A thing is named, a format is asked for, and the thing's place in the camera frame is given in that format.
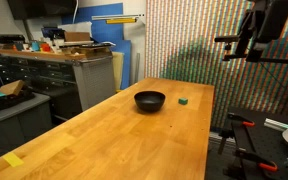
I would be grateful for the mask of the green block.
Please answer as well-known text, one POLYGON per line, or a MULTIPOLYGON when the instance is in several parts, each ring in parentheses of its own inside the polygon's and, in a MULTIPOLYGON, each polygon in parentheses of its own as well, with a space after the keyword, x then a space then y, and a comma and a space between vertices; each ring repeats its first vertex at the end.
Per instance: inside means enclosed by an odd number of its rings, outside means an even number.
POLYGON ((186 105, 186 104, 188 104, 188 99, 187 98, 179 98, 178 103, 181 105, 186 105))

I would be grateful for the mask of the black bowl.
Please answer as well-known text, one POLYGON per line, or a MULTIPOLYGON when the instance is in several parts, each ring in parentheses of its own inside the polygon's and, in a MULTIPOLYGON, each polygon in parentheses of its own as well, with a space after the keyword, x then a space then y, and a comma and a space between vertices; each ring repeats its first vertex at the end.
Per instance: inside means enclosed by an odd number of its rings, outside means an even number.
POLYGON ((145 112, 159 111, 162 108, 165 99, 166 96, 158 91, 141 91, 134 95, 137 107, 145 112))

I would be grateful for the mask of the wooden block on bin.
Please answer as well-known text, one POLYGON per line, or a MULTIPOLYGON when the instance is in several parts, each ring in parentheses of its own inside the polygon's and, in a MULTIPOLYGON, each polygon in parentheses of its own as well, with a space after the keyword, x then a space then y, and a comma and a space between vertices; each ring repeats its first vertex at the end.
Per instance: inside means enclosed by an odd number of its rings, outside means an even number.
POLYGON ((0 87, 0 92, 5 95, 18 95, 24 86, 22 80, 17 80, 0 87))

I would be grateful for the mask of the blue foam board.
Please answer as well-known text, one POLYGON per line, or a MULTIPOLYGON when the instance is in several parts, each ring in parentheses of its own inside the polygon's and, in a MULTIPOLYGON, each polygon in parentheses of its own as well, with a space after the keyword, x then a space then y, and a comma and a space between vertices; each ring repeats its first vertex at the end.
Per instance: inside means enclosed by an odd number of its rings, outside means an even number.
POLYGON ((120 88, 126 89, 130 85, 131 41, 124 39, 122 24, 107 24, 104 20, 95 21, 92 19, 93 16, 120 15, 122 13, 122 3, 82 7, 78 9, 75 21, 77 23, 90 21, 92 23, 91 32, 93 39, 98 42, 112 42, 115 47, 112 47, 111 50, 124 54, 120 88))

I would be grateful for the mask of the grey drawer cabinet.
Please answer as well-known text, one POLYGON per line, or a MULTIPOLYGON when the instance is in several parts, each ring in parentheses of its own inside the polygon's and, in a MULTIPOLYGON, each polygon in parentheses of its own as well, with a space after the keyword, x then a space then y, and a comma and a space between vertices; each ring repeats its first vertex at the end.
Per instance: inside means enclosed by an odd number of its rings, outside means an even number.
POLYGON ((110 50, 88 56, 0 49, 0 80, 23 80, 32 91, 49 96, 52 116, 60 121, 115 94, 110 50))

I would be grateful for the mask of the cardboard box on cabinet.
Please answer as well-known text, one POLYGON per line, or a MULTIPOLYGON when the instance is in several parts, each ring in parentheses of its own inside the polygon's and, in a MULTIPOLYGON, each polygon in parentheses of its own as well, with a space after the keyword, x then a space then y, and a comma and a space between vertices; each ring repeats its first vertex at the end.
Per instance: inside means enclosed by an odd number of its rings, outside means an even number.
POLYGON ((65 40, 67 42, 77 42, 77 41, 89 41, 89 32, 65 32, 65 40))

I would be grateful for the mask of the black orange clamp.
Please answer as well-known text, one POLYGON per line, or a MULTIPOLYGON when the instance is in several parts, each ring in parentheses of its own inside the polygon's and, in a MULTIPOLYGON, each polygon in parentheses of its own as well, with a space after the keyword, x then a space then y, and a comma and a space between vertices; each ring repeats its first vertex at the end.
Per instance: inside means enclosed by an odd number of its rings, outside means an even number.
POLYGON ((233 112, 229 112, 227 114, 227 118, 229 120, 238 121, 240 123, 239 128, 241 134, 238 134, 234 128, 223 129, 219 134, 221 137, 221 142, 218 153, 221 154, 223 152, 226 140, 228 138, 234 138, 235 140, 240 139, 244 144, 247 145, 247 147, 236 147, 236 150, 233 152, 235 161, 232 165, 223 170, 223 174, 231 178, 243 179, 245 177, 245 173, 241 165, 242 160, 254 162, 261 170, 276 172, 278 170, 278 166, 273 161, 269 161, 255 153, 254 145, 247 131, 248 127, 253 127, 255 125, 255 122, 233 112))

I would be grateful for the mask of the grey storage bin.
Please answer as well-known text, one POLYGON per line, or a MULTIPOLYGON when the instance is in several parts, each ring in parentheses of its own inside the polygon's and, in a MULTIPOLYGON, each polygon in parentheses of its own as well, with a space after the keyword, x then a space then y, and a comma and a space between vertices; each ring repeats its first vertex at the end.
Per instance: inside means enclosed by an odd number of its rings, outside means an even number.
POLYGON ((0 148, 15 149, 52 128, 50 97, 34 98, 0 111, 0 148))

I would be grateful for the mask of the yellow sticky note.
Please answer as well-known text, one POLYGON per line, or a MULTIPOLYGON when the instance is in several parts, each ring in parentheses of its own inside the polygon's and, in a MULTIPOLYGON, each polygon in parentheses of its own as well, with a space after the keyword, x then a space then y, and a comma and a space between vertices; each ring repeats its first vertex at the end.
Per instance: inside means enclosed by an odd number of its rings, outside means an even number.
POLYGON ((2 158, 11 166, 17 167, 24 163, 22 159, 20 159, 16 154, 13 152, 6 153, 2 156, 2 158))

